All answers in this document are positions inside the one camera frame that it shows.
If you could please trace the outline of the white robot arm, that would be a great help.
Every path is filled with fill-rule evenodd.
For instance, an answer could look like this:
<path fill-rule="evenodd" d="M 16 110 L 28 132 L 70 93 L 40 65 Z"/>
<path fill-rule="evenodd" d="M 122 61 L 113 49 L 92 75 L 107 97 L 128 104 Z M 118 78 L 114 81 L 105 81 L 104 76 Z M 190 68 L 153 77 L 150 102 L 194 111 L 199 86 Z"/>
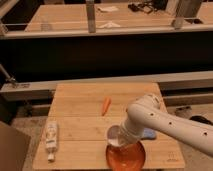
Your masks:
<path fill-rule="evenodd" d="M 126 112 L 127 118 L 118 133 L 121 146 L 136 143 L 142 138 L 143 130 L 151 128 L 213 157 L 213 126 L 161 111 L 156 95 L 145 94 L 131 102 Z"/>

